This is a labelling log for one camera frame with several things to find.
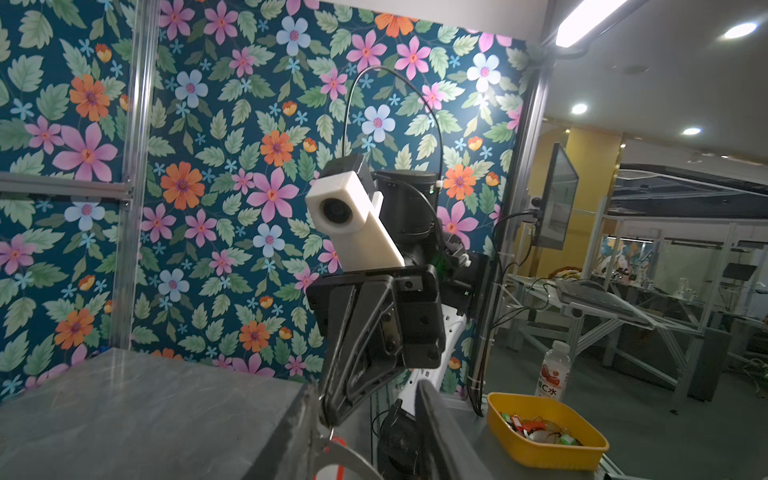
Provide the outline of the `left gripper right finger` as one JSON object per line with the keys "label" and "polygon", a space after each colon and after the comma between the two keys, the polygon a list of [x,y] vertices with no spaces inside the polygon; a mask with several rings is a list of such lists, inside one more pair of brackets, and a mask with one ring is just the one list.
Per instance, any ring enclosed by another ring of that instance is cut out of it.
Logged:
{"label": "left gripper right finger", "polygon": [[437,389],[426,380],[416,384],[418,479],[492,479],[449,413]]}

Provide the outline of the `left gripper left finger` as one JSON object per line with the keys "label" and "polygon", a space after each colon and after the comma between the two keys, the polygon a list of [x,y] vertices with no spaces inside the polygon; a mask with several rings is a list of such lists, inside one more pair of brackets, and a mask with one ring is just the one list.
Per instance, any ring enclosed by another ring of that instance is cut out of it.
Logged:
{"label": "left gripper left finger", "polygon": [[313,479],[318,410],[317,386],[303,385],[243,479]]}

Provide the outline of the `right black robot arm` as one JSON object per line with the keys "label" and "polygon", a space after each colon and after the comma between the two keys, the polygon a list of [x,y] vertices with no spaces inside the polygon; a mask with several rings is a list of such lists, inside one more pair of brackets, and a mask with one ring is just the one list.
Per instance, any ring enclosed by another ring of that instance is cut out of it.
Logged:
{"label": "right black robot arm", "polygon": [[340,270],[306,297],[327,342],[320,415],[341,425],[406,370],[401,395],[415,412],[415,384],[440,386],[467,322],[481,265],[437,214],[437,183],[423,172],[323,174],[306,203]]}

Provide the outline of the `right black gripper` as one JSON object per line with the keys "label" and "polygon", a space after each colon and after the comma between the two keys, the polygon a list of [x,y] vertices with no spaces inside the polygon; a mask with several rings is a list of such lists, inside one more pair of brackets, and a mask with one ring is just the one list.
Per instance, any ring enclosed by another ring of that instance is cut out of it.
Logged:
{"label": "right black gripper", "polygon": [[306,290],[327,342],[321,422],[341,425],[397,363],[436,368],[446,346],[438,274],[432,265],[326,275]]}

